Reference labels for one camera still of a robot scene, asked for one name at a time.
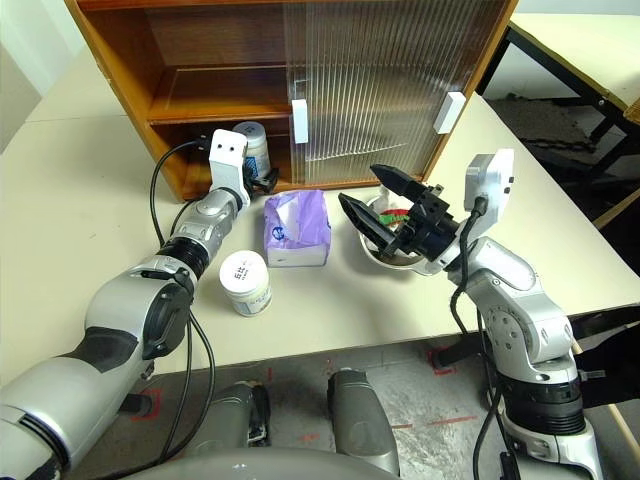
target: ribbed plastic panel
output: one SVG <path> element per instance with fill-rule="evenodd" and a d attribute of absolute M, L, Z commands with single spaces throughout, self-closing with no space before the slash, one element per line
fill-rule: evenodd
<path fill-rule="evenodd" d="M 365 180 L 373 163 L 423 173 L 442 101 L 464 89 L 506 3 L 285 4 L 289 96 L 309 108 L 293 181 Z"/>

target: table surface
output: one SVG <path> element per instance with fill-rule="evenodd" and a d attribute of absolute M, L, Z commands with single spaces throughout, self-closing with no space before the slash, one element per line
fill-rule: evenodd
<path fill-rule="evenodd" d="M 640 16 L 517 13 L 510 26 L 621 110 L 640 98 Z"/>
<path fill-rule="evenodd" d="M 516 181 L 502 221 L 490 232 L 537 269 L 567 314 L 640 302 L 640 279 L 538 165 L 493 110 L 474 95 L 430 183 L 445 186 L 451 213 L 464 216 L 464 173 L 476 153 L 515 150 Z M 2 382 L 47 357 L 72 350 L 95 291 L 157 249 L 148 213 L 149 153 L 88 52 L 36 108 L 3 155 L 0 264 Z M 376 188 L 348 193 L 368 199 Z M 355 230 L 327 192 L 333 238 L 325 267 L 271 269 L 273 302 L 254 318 L 238 316 L 217 279 L 231 252 L 262 252 L 257 201 L 234 225 L 202 277 L 194 312 L 219 365 L 385 344 L 456 333 L 454 290 L 445 274 L 421 277 L 369 262 Z M 158 188 L 161 225 L 178 205 Z M 461 315 L 473 329 L 473 306 Z M 185 346 L 157 371 L 184 369 Z M 205 366 L 194 350 L 194 367 Z"/>

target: white jar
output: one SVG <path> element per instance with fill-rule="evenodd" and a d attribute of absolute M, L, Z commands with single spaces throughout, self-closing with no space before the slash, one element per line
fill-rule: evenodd
<path fill-rule="evenodd" d="M 251 168 L 253 178 L 264 178 L 271 171 L 264 127 L 258 122 L 242 122 L 233 127 L 233 131 L 247 137 L 244 163 Z"/>
<path fill-rule="evenodd" d="M 257 315 L 271 303 L 267 265 L 251 250 L 240 250 L 224 259 L 220 283 L 233 308 L 245 317 Z"/>

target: white container lid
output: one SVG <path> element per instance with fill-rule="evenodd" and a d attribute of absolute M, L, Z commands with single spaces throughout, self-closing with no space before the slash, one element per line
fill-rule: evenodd
<path fill-rule="evenodd" d="M 228 294 L 247 295 L 268 282 L 267 265 L 251 250 L 232 253 L 220 265 L 220 283 Z"/>
<path fill-rule="evenodd" d="M 267 141 L 267 134 L 264 127 L 258 122 L 242 122 L 233 127 L 234 132 L 238 132 L 247 137 L 247 147 L 254 148 Z"/>

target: wooden cabinet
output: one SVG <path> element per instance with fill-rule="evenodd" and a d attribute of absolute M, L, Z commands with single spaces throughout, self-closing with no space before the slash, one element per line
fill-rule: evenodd
<path fill-rule="evenodd" d="M 65 0 L 153 157 L 243 120 L 267 131 L 278 190 L 372 183 L 371 163 L 428 175 L 447 91 L 474 90 L 513 0 Z M 295 144 L 291 100 L 308 104 Z M 203 152 L 164 169 L 206 192 Z"/>

